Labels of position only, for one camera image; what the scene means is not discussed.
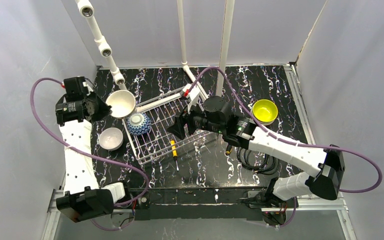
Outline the white bowl brown rim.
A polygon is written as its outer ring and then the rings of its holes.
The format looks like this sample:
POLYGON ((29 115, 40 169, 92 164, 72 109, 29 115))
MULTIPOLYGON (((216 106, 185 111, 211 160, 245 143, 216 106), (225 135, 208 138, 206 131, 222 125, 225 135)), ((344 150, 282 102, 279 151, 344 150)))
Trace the white bowl brown rim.
POLYGON ((110 106, 110 115, 114 118, 126 118, 137 112, 136 98, 128 90, 111 93, 105 103, 110 106))

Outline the red patterned blue bowl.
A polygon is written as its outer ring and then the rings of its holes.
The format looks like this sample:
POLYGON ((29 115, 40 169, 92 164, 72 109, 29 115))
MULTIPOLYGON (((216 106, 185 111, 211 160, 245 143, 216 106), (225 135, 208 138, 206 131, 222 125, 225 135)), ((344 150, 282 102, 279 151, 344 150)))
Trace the red patterned blue bowl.
POLYGON ((143 113, 132 114, 127 121, 127 129, 135 136, 148 134, 151 130, 151 119, 143 113))

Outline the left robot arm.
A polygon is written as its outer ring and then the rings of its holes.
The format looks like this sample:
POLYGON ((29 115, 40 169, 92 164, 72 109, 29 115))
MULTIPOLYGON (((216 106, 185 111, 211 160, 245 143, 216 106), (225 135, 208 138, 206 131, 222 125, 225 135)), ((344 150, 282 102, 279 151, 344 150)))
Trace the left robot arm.
POLYGON ((101 120, 110 108, 90 88, 84 76, 66 78, 66 93, 55 105, 56 122, 64 148, 64 195, 57 198, 57 209, 75 223, 113 213, 115 203, 127 195, 121 181, 99 187, 92 158, 74 151, 91 154, 92 121, 101 120))

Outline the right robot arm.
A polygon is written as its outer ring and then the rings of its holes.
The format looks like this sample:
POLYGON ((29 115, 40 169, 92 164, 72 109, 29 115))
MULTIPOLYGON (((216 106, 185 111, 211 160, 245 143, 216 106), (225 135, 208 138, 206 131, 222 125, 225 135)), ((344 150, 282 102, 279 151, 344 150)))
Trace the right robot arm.
POLYGON ((265 197, 286 201, 314 194, 325 200, 336 200, 345 171, 343 154, 338 150, 310 149, 291 139, 261 129, 256 121, 234 114, 229 102, 211 96, 202 106, 187 106, 174 117, 167 131, 178 139, 197 129, 218 133, 233 147, 261 152, 301 169, 301 173, 270 181, 265 197))

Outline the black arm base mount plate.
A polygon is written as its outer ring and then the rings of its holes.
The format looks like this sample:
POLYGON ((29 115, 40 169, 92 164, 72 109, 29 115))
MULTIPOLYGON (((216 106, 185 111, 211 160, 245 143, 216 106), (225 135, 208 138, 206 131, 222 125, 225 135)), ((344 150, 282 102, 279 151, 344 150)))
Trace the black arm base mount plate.
POLYGON ((246 219, 261 221, 269 215, 282 222, 297 208, 296 200, 262 204, 261 187, 151 188, 131 207, 114 214, 129 214, 136 221, 164 219, 246 219))

